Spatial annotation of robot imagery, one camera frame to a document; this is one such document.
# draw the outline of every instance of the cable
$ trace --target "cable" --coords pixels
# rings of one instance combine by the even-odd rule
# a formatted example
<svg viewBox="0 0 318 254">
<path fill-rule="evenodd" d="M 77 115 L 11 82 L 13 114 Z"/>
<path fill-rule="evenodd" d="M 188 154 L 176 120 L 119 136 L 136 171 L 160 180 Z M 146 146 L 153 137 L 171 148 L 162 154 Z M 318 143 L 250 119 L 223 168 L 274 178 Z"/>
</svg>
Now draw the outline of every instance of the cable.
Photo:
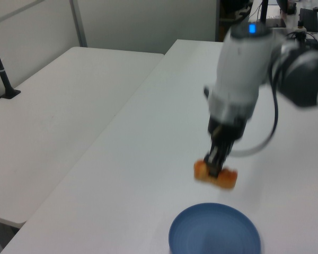
<svg viewBox="0 0 318 254">
<path fill-rule="evenodd" d="M 309 36 L 311 36 L 316 42 L 318 42 L 318 40 L 315 38 L 315 36 L 313 36 L 312 34 L 310 33 L 305 33 L 305 34 L 308 34 Z"/>
<path fill-rule="evenodd" d="M 260 10 L 261 4 L 258 7 L 258 13 L 257 13 L 257 22 L 258 22 L 258 16 L 259 16 L 259 10 Z"/>
<path fill-rule="evenodd" d="M 270 84 L 271 84 L 271 89 L 272 89 L 272 95 L 273 95 L 273 103 L 275 105 L 275 120 L 273 123 L 273 127 L 272 130 L 269 134 L 269 136 L 259 145 L 251 148 L 251 149 L 247 149 L 247 150 L 242 150 L 242 151 L 232 151 L 229 155 L 232 157 L 244 157 L 244 156 L 249 156 L 249 155 L 253 155 L 259 151 L 261 151 L 272 139 L 276 128 L 277 128 L 277 124 L 278 124 L 278 101 L 277 101 L 277 81 L 278 81 L 278 77 L 279 74 L 281 72 L 281 67 L 279 67 L 276 71 L 275 74 L 275 78 L 272 78 L 272 66 L 273 63 L 270 64 L 269 66 L 269 80 L 270 80 Z"/>
<path fill-rule="evenodd" d="M 250 19 L 250 17 L 252 17 L 256 12 L 257 12 L 257 10 L 260 8 L 260 6 L 263 4 L 263 2 L 261 2 L 261 4 L 258 6 L 258 8 L 255 10 L 255 12 L 251 15 L 251 16 L 249 16 L 249 19 Z"/>
<path fill-rule="evenodd" d="M 297 32 L 291 32 L 291 33 L 288 33 L 287 35 L 285 35 L 285 37 L 288 37 L 289 35 L 294 35 L 295 33 L 297 33 Z"/>
</svg>

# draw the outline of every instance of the orange food item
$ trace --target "orange food item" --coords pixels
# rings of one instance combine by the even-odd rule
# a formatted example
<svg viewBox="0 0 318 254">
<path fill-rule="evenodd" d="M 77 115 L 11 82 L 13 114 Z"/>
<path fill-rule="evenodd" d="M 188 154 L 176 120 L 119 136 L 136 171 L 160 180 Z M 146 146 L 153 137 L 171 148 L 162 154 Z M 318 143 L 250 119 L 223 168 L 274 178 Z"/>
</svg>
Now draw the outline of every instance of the orange food item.
<svg viewBox="0 0 318 254">
<path fill-rule="evenodd" d="M 221 188 L 233 189 L 237 181 L 237 171 L 231 171 L 228 168 L 219 172 L 218 178 L 209 175 L 209 169 L 203 160 L 196 161 L 195 165 L 195 179 L 212 183 Z"/>
</svg>

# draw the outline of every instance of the blue plate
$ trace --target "blue plate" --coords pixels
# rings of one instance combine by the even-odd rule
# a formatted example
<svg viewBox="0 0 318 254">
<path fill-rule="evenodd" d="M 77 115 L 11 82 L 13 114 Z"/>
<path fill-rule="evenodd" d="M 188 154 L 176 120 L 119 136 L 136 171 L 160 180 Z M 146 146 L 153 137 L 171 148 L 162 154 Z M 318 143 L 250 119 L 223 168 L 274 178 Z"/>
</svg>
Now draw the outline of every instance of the blue plate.
<svg viewBox="0 0 318 254">
<path fill-rule="evenodd" d="M 169 233 L 172 254 L 260 254 L 253 223 L 227 205 L 204 203 L 182 211 Z"/>
</svg>

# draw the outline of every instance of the white table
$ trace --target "white table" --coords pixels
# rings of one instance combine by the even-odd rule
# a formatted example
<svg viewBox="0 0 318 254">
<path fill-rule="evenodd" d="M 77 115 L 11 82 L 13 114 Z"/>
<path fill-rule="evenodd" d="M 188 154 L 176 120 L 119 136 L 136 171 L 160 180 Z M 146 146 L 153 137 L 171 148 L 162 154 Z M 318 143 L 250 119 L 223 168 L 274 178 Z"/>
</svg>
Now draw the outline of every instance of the white table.
<svg viewBox="0 0 318 254">
<path fill-rule="evenodd" d="M 162 57 L 72 48 L 0 99 L 0 222 L 31 217 Z"/>
<path fill-rule="evenodd" d="M 279 97 L 279 125 L 262 152 L 228 158 L 233 191 L 193 179 L 210 148 L 202 89 L 216 80 L 222 44 L 177 41 L 2 254 L 168 254 L 173 219 L 203 202 L 230 205 L 257 227 L 263 253 L 318 254 L 318 108 Z M 270 89 L 243 142 L 273 123 Z"/>
<path fill-rule="evenodd" d="M 251 11 L 251 17 L 249 18 L 250 22 L 255 22 L 257 20 L 257 14 L 258 14 L 258 19 L 260 19 L 260 13 L 261 13 L 261 8 L 259 10 L 259 12 L 256 12 L 255 14 L 253 14 L 255 12 L 255 10 L 257 10 L 257 8 L 259 7 L 259 5 L 261 4 L 261 0 L 254 0 L 253 1 L 253 5 L 252 5 L 252 11 Z M 269 5 L 267 8 L 267 15 L 266 18 L 283 18 L 286 24 L 286 30 L 288 32 L 291 31 L 291 29 L 295 26 L 298 25 L 298 20 L 299 20 L 299 13 L 301 12 L 301 8 L 303 8 L 303 2 L 296 2 L 296 6 L 297 6 L 297 12 L 294 15 L 286 15 L 284 13 L 282 13 L 280 15 L 280 7 L 278 5 Z M 318 0 L 312 0 L 312 7 L 316 7 L 318 6 Z M 312 33 L 316 39 L 318 40 L 318 33 Z"/>
</svg>

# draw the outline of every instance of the black stand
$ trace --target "black stand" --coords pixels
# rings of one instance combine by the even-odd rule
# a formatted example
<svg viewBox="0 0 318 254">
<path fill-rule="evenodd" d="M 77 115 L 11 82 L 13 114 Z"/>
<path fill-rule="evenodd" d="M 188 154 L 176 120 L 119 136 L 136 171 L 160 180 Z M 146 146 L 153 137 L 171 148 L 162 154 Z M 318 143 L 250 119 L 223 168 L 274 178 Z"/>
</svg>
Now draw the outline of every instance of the black stand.
<svg viewBox="0 0 318 254">
<path fill-rule="evenodd" d="M 11 83 L 7 77 L 5 68 L 1 62 L 1 59 L 0 59 L 0 77 L 1 77 L 2 83 L 4 84 L 5 90 L 6 90 L 6 93 L 4 95 L 2 95 L 1 98 L 11 99 L 20 93 L 19 90 L 14 90 L 12 88 Z"/>
<path fill-rule="evenodd" d="M 265 24 L 268 28 L 285 28 L 286 24 L 283 19 L 266 19 L 268 5 L 269 0 L 263 0 L 261 2 L 260 22 Z"/>
</svg>

